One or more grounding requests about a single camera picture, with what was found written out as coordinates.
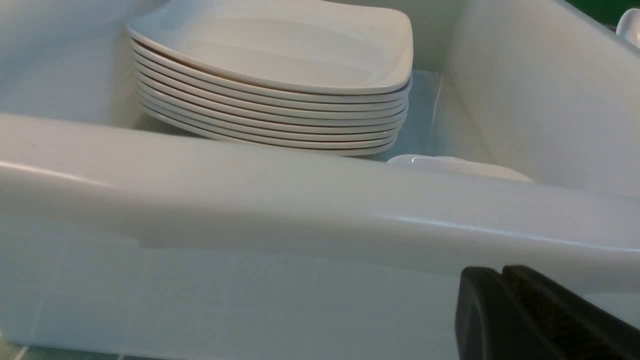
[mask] white plate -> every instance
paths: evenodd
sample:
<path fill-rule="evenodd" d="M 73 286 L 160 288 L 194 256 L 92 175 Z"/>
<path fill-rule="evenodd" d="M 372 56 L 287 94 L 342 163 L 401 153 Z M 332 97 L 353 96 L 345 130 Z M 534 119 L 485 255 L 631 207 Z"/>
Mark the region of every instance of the white plate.
<path fill-rule="evenodd" d="M 321 0 L 174 0 L 129 33 L 213 74 L 313 94 L 393 92 L 413 62 L 405 14 Z"/>
<path fill-rule="evenodd" d="M 235 97 L 236 99 L 257 102 L 259 104 L 279 106 L 281 108 L 316 110 L 316 111 L 373 111 L 373 110 L 391 109 L 402 104 L 406 100 L 406 96 L 403 96 L 400 99 L 393 100 L 393 101 L 385 101 L 385 102 L 370 102 L 370 103 L 364 103 L 364 104 L 335 104 L 335 103 L 332 104 L 332 103 L 325 103 L 325 102 L 308 102 L 308 101 L 279 99 L 277 97 L 263 96 L 263 95 L 252 94 L 250 92 L 234 90 L 224 86 L 216 85 L 211 82 L 203 81 L 201 79 L 194 78 L 193 76 L 183 74 L 182 72 L 185 72 L 184 69 L 180 70 L 182 72 L 174 71 L 164 65 L 160 65 L 157 62 L 151 61 L 136 52 L 133 53 L 133 58 L 134 60 L 136 60 L 136 62 L 144 65 L 145 67 L 150 68 L 156 72 L 159 72 L 162 75 L 179 80 L 183 83 L 187 83 L 189 85 L 193 85 L 198 88 L 202 88 L 204 90 L 208 90 L 210 92 L 214 92 L 217 94 L 226 95 L 229 97 Z M 175 67 L 179 68 L 184 66 L 176 63 Z"/>
<path fill-rule="evenodd" d="M 293 101 L 307 101 L 307 102 L 318 102 L 318 103 L 328 103 L 328 104 L 331 104 L 331 103 L 366 104 L 366 103 L 374 103 L 374 102 L 387 102 L 387 101 L 398 100 L 406 97 L 409 94 L 409 91 L 411 90 L 411 87 L 413 85 L 413 79 L 409 77 L 409 81 L 405 86 L 403 86 L 398 91 L 390 92 L 387 94 L 321 95 L 321 94 L 307 94 L 303 92 L 289 92 L 285 90 L 277 90 L 272 88 L 255 86 L 251 84 L 238 83 L 237 81 L 215 76 L 214 74 L 210 74 L 208 72 L 204 72 L 196 68 L 183 65 L 177 60 L 173 60 L 165 57 L 165 55 L 157 54 L 133 40 L 131 41 L 131 47 L 134 49 L 136 53 L 141 54 L 145 58 L 153 60 L 156 63 L 162 64 L 168 68 L 171 68 L 183 74 L 187 74 L 194 78 L 198 78 L 200 80 L 206 81 L 208 83 L 224 86 L 227 88 L 232 88 L 242 92 L 259 94 L 259 95 L 274 97 L 278 99 L 288 99 Z"/>
<path fill-rule="evenodd" d="M 200 105 L 205 108 L 217 110 L 241 117 L 248 117 L 250 119 L 257 119 L 263 121 L 282 122 L 284 124 L 296 124 L 296 125 L 308 125 L 308 126 L 362 126 L 362 125 L 379 125 L 389 122 L 401 120 L 406 117 L 405 109 L 400 109 L 398 114 L 388 117 L 378 117 L 373 119 L 348 119 L 348 120 L 328 120 L 328 119 L 307 119 L 303 117 L 288 117 L 284 115 L 275 115 L 268 113 L 261 113 L 258 111 L 236 108 L 229 105 L 213 102 L 201 97 L 197 97 L 186 92 L 182 92 L 170 86 L 166 86 L 162 83 L 150 79 L 143 74 L 137 74 L 138 86 L 152 95 L 155 95 L 153 90 L 163 92 L 171 95 L 183 101 L 190 102 L 192 104 Z"/>
<path fill-rule="evenodd" d="M 362 133 L 375 133 L 378 131 L 391 131 L 399 129 L 406 118 L 406 110 L 404 114 L 399 117 L 399 120 L 389 122 L 388 124 L 370 125 L 370 126 L 304 126 L 304 125 L 292 125 L 281 124 L 279 122 L 268 122 L 262 120 L 249 119 L 246 117 L 238 117 L 228 113 L 222 113 L 216 110 L 211 110 L 191 104 L 190 102 L 182 101 L 178 98 L 164 94 L 162 92 L 151 89 L 150 92 L 140 90 L 138 92 L 140 96 L 160 107 L 172 110 L 173 112 L 180 113 L 180 110 L 189 111 L 197 114 L 201 114 L 208 119 L 220 119 L 227 122 L 233 122 L 236 124 L 242 124 L 252 127 L 261 127 L 263 129 L 287 131 L 290 133 L 307 133 L 307 134 L 362 134 Z"/>
<path fill-rule="evenodd" d="M 156 80 L 162 84 L 168 85 L 177 90 L 186 92 L 187 94 L 195 95 L 203 99 L 211 100 L 220 104 L 229 106 L 235 106 L 236 108 L 242 108 L 253 111 L 260 111 L 263 113 L 270 113 L 276 115 L 285 115 L 292 117 L 305 117 L 310 119 L 330 119 L 330 120 L 346 120 L 346 119 L 371 119 L 375 117 L 385 117 L 399 113 L 408 102 L 408 99 L 400 102 L 396 107 L 384 110 L 374 111 L 316 111 L 316 110 L 300 110 L 281 108 L 279 106 L 272 106 L 266 104 L 258 104 L 256 102 L 244 101 L 228 97 L 201 88 L 191 86 L 176 79 L 162 75 L 157 71 L 154 71 L 144 65 L 136 62 L 136 70 L 144 76 Z"/>
<path fill-rule="evenodd" d="M 265 143 L 262 141 L 251 141 L 251 140 L 247 140 L 246 136 L 242 136 L 242 137 L 235 137 L 235 136 L 229 136 L 229 135 L 224 135 L 221 133 L 216 133 L 213 131 L 208 131 L 208 130 L 204 130 L 200 127 L 188 124 L 186 122 L 182 122 L 182 121 L 178 121 L 175 120 L 171 117 L 168 117 L 166 115 L 163 115 L 157 111 L 154 111 L 150 108 L 147 108 L 146 106 L 143 106 L 143 111 L 148 113 L 150 116 L 163 121 L 169 125 L 173 125 L 175 127 L 179 127 L 183 130 L 189 131 L 191 133 L 194 134 L 198 134 L 204 137 L 208 137 L 208 138 L 212 138 L 215 140 L 228 140 L 228 141 L 233 141 L 233 142 L 244 142 L 244 143 L 252 143 L 252 144 L 257 144 L 257 145 L 272 145 L 270 143 Z M 382 152 L 385 150 L 389 150 L 396 142 L 397 137 L 393 136 L 390 138 L 390 141 L 387 143 L 384 143 L 383 145 L 380 146 L 375 146 L 375 147 L 366 147 L 366 148 L 361 148 L 361 149 L 317 149 L 317 148 L 307 148 L 307 147 L 288 147 L 288 149 L 294 149 L 294 150 L 309 150 L 309 151 L 316 151 L 316 152 L 323 152 L 325 154 L 332 154 L 332 155 L 338 155 L 338 156 L 360 156 L 360 155 L 369 155 L 369 154 L 377 154 L 378 152 Z"/>
<path fill-rule="evenodd" d="M 177 106 L 172 106 L 171 104 L 164 104 L 160 101 L 154 101 L 157 99 L 146 99 L 142 98 L 140 103 L 142 105 L 157 111 L 159 113 L 163 113 L 167 116 L 174 117 L 177 120 L 183 121 L 178 116 L 186 117 L 189 119 L 193 119 L 193 121 L 201 123 L 197 125 L 202 129 L 215 131 L 214 129 L 209 128 L 209 126 L 214 127 L 222 127 L 229 130 L 240 131 L 242 133 L 248 133 L 253 135 L 261 135 L 268 136 L 272 138 L 280 138 L 287 140 L 301 140 L 301 141 L 311 141 L 311 142 L 350 142 L 350 141 L 362 141 L 362 140 L 377 140 L 384 139 L 390 136 L 395 136 L 399 129 L 394 129 L 393 131 L 380 131 L 377 133 L 364 133 L 364 134 L 344 134 L 344 135 L 329 135 L 329 134 L 303 134 L 303 133 L 288 133 L 286 131 L 274 131 L 268 129 L 261 129 L 259 127 L 245 126 L 236 124 L 234 122 L 222 121 L 218 119 L 212 119 L 210 117 L 206 117 L 204 115 L 194 113 L 189 110 L 185 110 L 182 108 L 178 108 Z"/>
<path fill-rule="evenodd" d="M 178 120 L 179 122 L 183 122 L 191 126 L 199 127 L 200 129 L 211 131 L 216 134 L 222 134 L 222 135 L 231 136 L 238 139 L 244 139 L 251 142 L 259 142 L 259 143 L 265 143 L 268 145 L 275 145 L 275 146 L 282 146 L 282 147 L 297 147 L 302 149 L 334 149 L 334 150 L 363 149 L 366 147 L 376 147 L 376 146 L 385 145 L 386 143 L 389 143 L 394 137 L 394 136 L 388 136 L 382 139 L 362 140 L 362 141 L 340 141 L 340 142 L 332 142 L 332 141 L 313 142 L 313 141 L 303 141 L 303 140 L 289 140 L 289 139 L 273 138 L 271 136 L 255 135 L 255 134 L 245 133 L 242 131 L 226 129 L 224 127 L 211 125 L 206 122 L 197 121 L 192 118 L 182 116 L 178 113 L 174 113 L 171 110 L 162 109 L 157 106 L 155 108 L 150 108 L 150 109 L 164 116 L 170 117 L 173 120 Z"/>

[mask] plastic tub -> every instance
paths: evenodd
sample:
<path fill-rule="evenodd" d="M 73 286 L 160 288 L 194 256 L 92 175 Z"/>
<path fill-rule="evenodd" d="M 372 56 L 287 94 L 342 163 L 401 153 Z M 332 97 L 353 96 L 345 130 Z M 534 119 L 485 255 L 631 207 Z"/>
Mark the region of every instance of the plastic tub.
<path fill-rule="evenodd" d="M 143 116 L 124 26 L 160 3 L 1 5 L 3 337 L 180 359 L 455 359 L 461 269 L 513 263 L 640 325 L 640 50 L 562 1 L 363 0 L 412 18 L 411 113 L 393 149 L 337 158 Z M 398 154 L 535 183 L 382 163 Z"/>

